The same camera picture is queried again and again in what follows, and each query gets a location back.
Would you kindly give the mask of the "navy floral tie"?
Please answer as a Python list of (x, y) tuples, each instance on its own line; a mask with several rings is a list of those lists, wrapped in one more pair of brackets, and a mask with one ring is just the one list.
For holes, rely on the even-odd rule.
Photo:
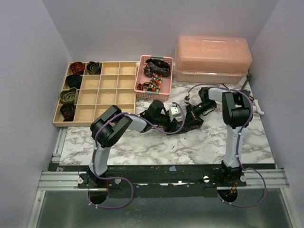
[(199, 119), (186, 119), (183, 127), (180, 129), (182, 125), (182, 121), (177, 121), (174, 119), (172, 122), (169, 123), (167, 127), (164, 127), (165, 132), (173, 133), (175, 131), (179, 131), (176, 134), (181, 134), (181, 133), (187, 133), (189, 131), (195, 130), (200, 128), (204, 123), (204, 120), (201, 118)]

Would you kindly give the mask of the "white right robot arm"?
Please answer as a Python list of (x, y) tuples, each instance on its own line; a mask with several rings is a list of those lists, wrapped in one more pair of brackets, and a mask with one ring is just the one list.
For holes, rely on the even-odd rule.
[(242, 171), (241, 149), (246, 128), (253, 117), (253, 107), (248, 95), (242, 91), (221, 87), (202, 87), (199, 91), (201, 103), (190, 104), (190, 95), (185, 97), (187, 104), (184, 131), (191, 131), (203, 124), (201, 116), (205, 111), (216, 108), (222, 103), (222, 117), (227, 126), (226, 152), (221, 162), (222, 172), (218, 180), (224, 186), (235, 182), (234, 173)]

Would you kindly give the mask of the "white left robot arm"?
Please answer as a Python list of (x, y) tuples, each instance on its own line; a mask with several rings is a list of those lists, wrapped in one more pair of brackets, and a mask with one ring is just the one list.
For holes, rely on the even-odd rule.
[(139, 115), (123, 112), (116, 105), (110, 106), (90, 126), (95, 146), (89, 165), (92, 172), (89, 182), (96, 188), (104, 185), (104, 173), (107, 171), (110, 149), (120, 140), (126, 130), (145, 133), (154, 126), (166, 128), (170, 122), (169, 113), (165, 111), (164, 104), (160, 100), (154, 100), (149, 108)]

